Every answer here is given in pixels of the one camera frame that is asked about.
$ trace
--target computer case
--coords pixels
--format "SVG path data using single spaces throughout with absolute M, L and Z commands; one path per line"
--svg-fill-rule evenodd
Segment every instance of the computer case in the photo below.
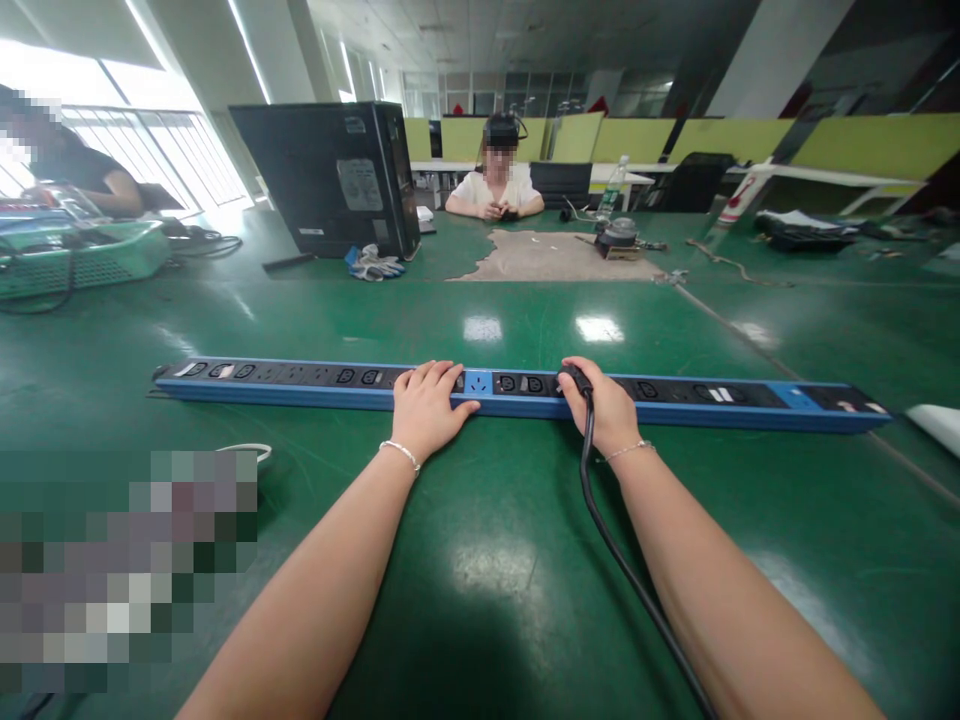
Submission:
M 376 243 L 412 260 L 420 247 L 403 126 L 393 103 L 230 108 L 301 252 L 342 258 Z

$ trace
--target green table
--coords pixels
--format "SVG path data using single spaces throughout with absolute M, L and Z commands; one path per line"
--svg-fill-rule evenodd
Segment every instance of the green table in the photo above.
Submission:
M 521 225 L 566 229 L 555 216 Z M 947 320 L 960 308 L 960 278 L 922 269 L 930 245 L 876 262 L 856 250 L 789 258 L 752 243 L 749 228 L 638 216 L 645 239 L 673 247 L 651 259 L 689 269 L 686 292 L 705 308 L 651 283 L 442 282 L 492 249 L 479 222 L 444 213 L 407 275 L 379 284 L 350 279 L 340 261 L 268 277 L 261 262 L 295 252 L 274 213 L 207 220 L 241 234 L 242 250 L 84 290 L 53 315 L 0 316 L 5 449 L 264 442 L 277 453 L 260 480 L 259 555 L 217 599 L 214 624 L 184 639 L 185 656 L 157 673 L 151 694 L 90 696 L 72 717 L 171 717 L 259 588 L 390 432 L 387 413 L 146 399 L 159 364 L 198 353 L 552 369 L 582 354 L 612 372 L 852 382 L 895 412 L 960 405 L 960 336 Z M 708 234 L 754 276 L 797 286 L 748 285 L 683 245 Z M 615 331 L 586 332 L 596 319 Z M 885 712 L 950 714 L 960 530 L 956 505 L 928 483 L 960 491 L 954 458 L 902 419 L 878 433 L 882 442 L 671 427 L 645 435 Z M 431 461 L 332 716 L 697 716 L 583 506 L 579 445 L 569 425 L 479 418 Z M 600 472 L 596 484 L 640 564 L 613 478 Z

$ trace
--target green basket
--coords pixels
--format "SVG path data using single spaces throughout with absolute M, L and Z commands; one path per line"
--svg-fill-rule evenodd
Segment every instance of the green basket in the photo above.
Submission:
M 97 228 L 120 242 L 75 250 L 74 288 L 111 285 L 153 275 L 170 259 L 170 241 L 160 230 L 162 223 L 130 222 Z M 72 228 L 5 233 L 4 239 L 18 250 L 60 242 Z M 62 293 L 69 279 L 68 250 L 32 253 L 11 258 L 0 247 L 0 299 Z

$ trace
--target black shirt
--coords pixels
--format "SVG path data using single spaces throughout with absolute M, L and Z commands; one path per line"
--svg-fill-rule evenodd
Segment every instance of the black shirt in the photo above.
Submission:
M 45 157 L 30 163 L 30 173 L 37 180 L 68 182 L 79 190 L 99 193 L 111 192 L 103 179 L 114 170 L 127 172 L 109 155 L 79 143 L 48 151 Z

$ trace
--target power strip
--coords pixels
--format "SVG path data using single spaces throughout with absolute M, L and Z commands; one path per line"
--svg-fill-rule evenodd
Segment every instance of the power strip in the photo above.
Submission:
M 393 383 L 408 365 L 191 357 L 158 368 L 157 387 L 179 400 L 392 410 Z M 642 424 L 860 433 L 892 420 L 851 385 L 611 375 Z M 570 410 L 556 373 L 470 368 L 454 405 L 479 400 L 480 415 L 559 420 Z

